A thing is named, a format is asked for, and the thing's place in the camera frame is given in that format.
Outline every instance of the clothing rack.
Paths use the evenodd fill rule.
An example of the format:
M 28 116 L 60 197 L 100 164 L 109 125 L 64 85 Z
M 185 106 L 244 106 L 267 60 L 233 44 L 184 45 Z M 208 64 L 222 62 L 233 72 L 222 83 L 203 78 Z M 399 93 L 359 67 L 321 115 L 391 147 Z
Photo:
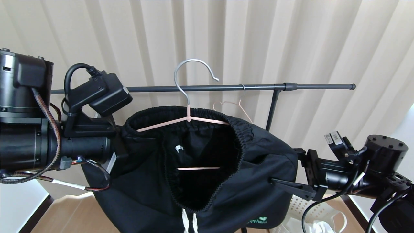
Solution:
M 276 102 L 279 98 L 279 93 L 282 91 L 293 90 L 309 90 L 309 89 L 342 89 L 354 90 L 355 84 L 297 84 L 297 83 L 282 83 L 282 84 L 259 84 L 259 85 L 244 85 L 246 91 L 248 90 L 273 90 L 272 103 L 267 117 L 266 130 L 270 131 L 272 124 Z M 181 86 L 181 88 L 188 92 L 192 91 L 242 91 L 242 85 L 203 85 L 203 86 Z M 156 86 L 156 87 L 127 87 L 129 92 L 177 92 L 176 86 Z M 52 90 L 52 95 L 64 94 L 63 90 Z

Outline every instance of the clothes hanger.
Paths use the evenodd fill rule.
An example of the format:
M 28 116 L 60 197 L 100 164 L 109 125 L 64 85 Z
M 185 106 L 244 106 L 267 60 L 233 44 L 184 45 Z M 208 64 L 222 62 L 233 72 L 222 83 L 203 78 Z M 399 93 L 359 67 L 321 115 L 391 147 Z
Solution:
M 217 102 L 214 102 L 214 103 L 213 103 L 213 110 L 214 110 L 214 111 L 217 111 L 217 110 L 214 108 L 214 105 L 215 105 L 216 103 L 220 103 L 221 105 L 223 105 L 224 103 L 229 103 L 229 104 L 234 104 L 234 105 L 237 105 L 237 106 L 239 106 L 239 107 L 241 108 L 241 110 L 244 112 L 244 114 L 247 116 L 247 118 L 249 118 L 250 123 L 252 123 L 252 124 L 253 124 L 252 119 L 250 119 L 249 115 L 247 115 L 247 112 L 246 112 L 246 111 L 244 111 L 243 107 L 240 105 L 240 103 L 241 103 L 241 99 L 242 99 L 242 98 L 246 95 L 246 87 L 245 87 L 243 84 L 240 84 L 240 85 L 242 85 L 242 86 L 243 86 L 243 89 L 244 89 L 244 94 L 243 94 L 243 96 L 242 96 L 242 97 L 240 97 L 240 100 L 238 101 L 238 104 L 233 103 L 233 102 L 230 102 L 230 101 L 224 101 L 224 102 L 217 101 Z
M 187 98 L 187 116 L 186 117 L 183 117 L 183 118 L 179 118 L 179 119 L 176 119 L 176 120 L 172 120 L 172 121 L 167 121 L 167 122 L 164 122 L 164 123 L 159 123 L 159 124 L 155 124 L 155 125 L 152 125 L 152 126 L 148 126 L 148 127 L 145 127 L 145 128 L 142 128 L 142 129 L 138 129 L 137 131 L 138 132 L 143 132 L 143 131 L 147 131 L 147 130 L 150 130 L 150 129 L 155 129 L 155 128 L 159 128 L 159 127 L 162 127 L 162 126 L 166 126 L 166 125 L 170 125 L 170 124 L 174 124 L 174 123 L 178 123 L 178 122 L 181 122 L 181 121 L 188 121 L 188 122 L 190 122 L 190 121 L 192 121 L 192 120 L 195 120 L 195 121 L 203 121 L 203 122 L 209 122 L 209 123 L 216 123 L 216 124 L 225 124 L 225 125 L 228 125 L 228 123 L 227 122 L 224 122 L 224 121 L 218 121 L 218 120 L 212 120 L 212 119 L 207 119 L 207 118 L 200 118 L 200 117 L 194 117 L 194 116 L 191 116 L 191 114 L 190 114 L 190 110 L 191 110 L 191 108 L 190 108 L 190 98 L 188 97 L 188 95 L 187 95 L 187 93 L 186 92 L 184 92 L 184 90 L 178 85 L 178 83 L 177 83 L 177 72 L 178 72 L 178 69 L 182 66 L 182 65 L 184 65 L 185 63 L 187 63 L 187 62 L 190 62 L 190 61 L 196 61 L 196 62 L 200 62 L 201 64 L 203 64 L 203 65 L 205 65 L 205 67 L 207 67 L 207 69 L 208 69 L 208 71 L 210 72 L 210 74 L 211 74 L 211 77 L 214 79 L 214 80 L 216 80 L 216 81 L 219 81 L 219 79 L 218 78 L 216 78 L 216 77 L 214 77 L 214 74 L 213 74 L 213 71 L 211 70 L 211 68 L 207 65 L 207 63 L 205 63 L 204 61 L 202 61 L 202 60 L 199 60 L 199 59 L 188 59 L 188 60 L 185 60 L 185 61 L 182 61 L 177 67 L 176 67 L 176 69 L 175 69 L 175 71 L 174 71 L 174 83 L 176 84 L 176 87 L 185 95 L 185 97 Z

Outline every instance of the curtain fold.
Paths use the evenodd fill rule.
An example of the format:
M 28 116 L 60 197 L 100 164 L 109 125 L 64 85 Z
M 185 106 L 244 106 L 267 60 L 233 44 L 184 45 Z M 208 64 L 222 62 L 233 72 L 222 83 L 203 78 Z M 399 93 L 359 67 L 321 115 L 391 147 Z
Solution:
M 323 135 L 338 130 L 356 148 L 369 134 L 391 134 L 414 102 L 414 1 L 0 1 L 0 44 L 55 63 L 53 89 L 66 70 L 87 63 L 126 86 L 174 85 L 181 61 L 206 61 L 178 74 L 181 85 L 350 84 L 356 90 L 282 92 L 270 132 L 292 147 L 334 159 Z M 77 71 L 76 87 L 87 80 Z M 132 93 L 114 114 L 123 124 L 153 106 L 186 104 L 174 93 Z M 192 107 L 238 102 L 243 92 L 190 92 Z M 60 105 L 62 95 L 52 96 Z M 271 91 L 248 91 L 242 105 L 265 127 Z M 217 110 L 245 118 L 235 106 Z M 90 116 L 93 111 L 85 107 Z M 298 181 L 306 182 L 302 171 Z

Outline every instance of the plastic basket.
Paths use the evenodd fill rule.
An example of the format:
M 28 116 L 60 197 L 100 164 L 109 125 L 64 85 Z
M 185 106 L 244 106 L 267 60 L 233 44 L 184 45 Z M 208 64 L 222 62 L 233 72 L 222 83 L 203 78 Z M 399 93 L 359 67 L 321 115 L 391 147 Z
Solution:
M 302 220 L 302 215 L 305 209 L 312 204 L 314 201 L 306 201 L 300 197 L 292 196 L 290 200 L 289 210 L 287 211 L 285 220 L 279 226 L 270 230 L 270 233 L 302 233 L 302 232 L 289 232 L 286 229 L 286 223 L 289 221 L 290 218 L 295 218 L 297 220 Z M 315 206 L 313 209 L 309 210 L 306 214 L 305 222 L 312 223 L 315 220 L 324 221 L 329 224 L 329 226 L 336 230 L 335 223 L 334 223 L 334 216 L 337 214 L 341 214 L 344 217 L 344 225 L 340 228 L 338 233 L 341 233 L 346 225 L 347 225 L 347 218 L 344 213 L 332 208 L 327 203 L 321 203 Z

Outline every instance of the black fabric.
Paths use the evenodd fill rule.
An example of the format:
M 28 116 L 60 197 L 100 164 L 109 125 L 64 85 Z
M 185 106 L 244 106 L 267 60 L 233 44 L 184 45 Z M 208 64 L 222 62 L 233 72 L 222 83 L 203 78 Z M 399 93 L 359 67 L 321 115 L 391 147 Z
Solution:
M 181 233 L 183 208 L 190 222 L 191 213 L 197 214 L 200 233 L 279 225 L 291 195 L 270 184 L 269 177 L 295 181 L 294 150 L 254 124 L 208 109 L 191 109 L 191 115 L 229 125 L 183 121 L 136 131 L 186 114 L 185 107 L 156 107 L 126 121 L 125 172 L 109 190 L 95 193 L 114 225 L 123 233 Z M 179 171 L 178 167 L 220 168 Z M 104 182 L 93 167 L 83 169 L 91 186 Z

